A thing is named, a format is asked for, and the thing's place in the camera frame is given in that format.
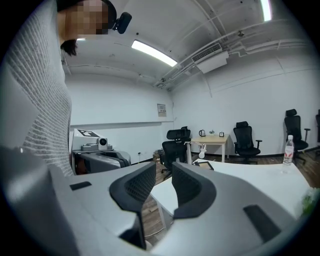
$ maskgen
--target mesh chair back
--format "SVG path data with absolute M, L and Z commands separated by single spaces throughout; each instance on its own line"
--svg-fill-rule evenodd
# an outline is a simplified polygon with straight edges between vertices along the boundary
M 250 149 L 254 147 L 252 141 L 252 127 L 236 127 L 233 129 L 236 137 L 236 142 L 238 142 L 237 147 L 239 149 Z
M 301 118 L 299 115 L 287 116 L 284 119 L 287 134 L 293 135 L 293 142 L 301 141 Z

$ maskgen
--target sign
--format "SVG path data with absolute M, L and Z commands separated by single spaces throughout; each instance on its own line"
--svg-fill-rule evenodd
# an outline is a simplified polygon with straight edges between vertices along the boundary
M 165 118 L 167 116 L 166 105 L 157 104 L 158 107 L 158 116 L 161 118 Z

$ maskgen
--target grey machine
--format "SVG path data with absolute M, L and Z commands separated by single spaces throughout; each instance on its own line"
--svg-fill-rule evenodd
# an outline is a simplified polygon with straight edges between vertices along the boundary
M 72 140 L 72 170 L 76 174 L 79 159 L 84 160 L 89 174 L 128 167 L 131 157 L 127 152 L 117 151 L 108 139 L 91 130 L 74 129 Z
M 0 148 L 0 155 L 8 205 L 43 250 L 59 255 L 266 255 L 288 242 L 298 222 L 240 178 L 175 162 L 173 225 L 145 251 L 141 212 L 154 162 L 64 177 L 28 152 Z

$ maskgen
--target chair backrest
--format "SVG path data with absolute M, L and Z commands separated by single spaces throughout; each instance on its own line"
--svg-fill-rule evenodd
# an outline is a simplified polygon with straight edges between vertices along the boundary
M 238 142 L 237 147 L 239 149 L 250 149 L 254 147 L 252 141 L 252 127 L 248 125 L 248 122 L 237 122 L 236 127 L 233 128 L 233 132 Z
M 293 141 L 301 141 L 301 117 L 297 115 L 295 109 L 287 110 L 285 112 L 286 118 L 284 123 L 286 126 L 287 135 L 293 135 Z
M 165 141 L 162 143 L 162 148 L 165 155 L 165 162 L 167 165 L 172 166 L 172 163 L 176 161 L 177 154 L 181 151 L 181 146 L 174 140 Z

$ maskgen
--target white desk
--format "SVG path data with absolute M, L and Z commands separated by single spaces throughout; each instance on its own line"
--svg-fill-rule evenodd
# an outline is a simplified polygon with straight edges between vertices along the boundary
M 213 172 L 228 174 L 243 179 L 265 193 L 294 218 L 301 215 L 302 199 L 310 188 L 298 168 L 292 164 L 289 173 L 282 173 L 282 164 L 249 165 L 209 161 Z M 172 178 L 156 185 L 151 196 L 157 202 L 162 224 L 170 227 L 171 216 L 178 208 L 178 199 Z

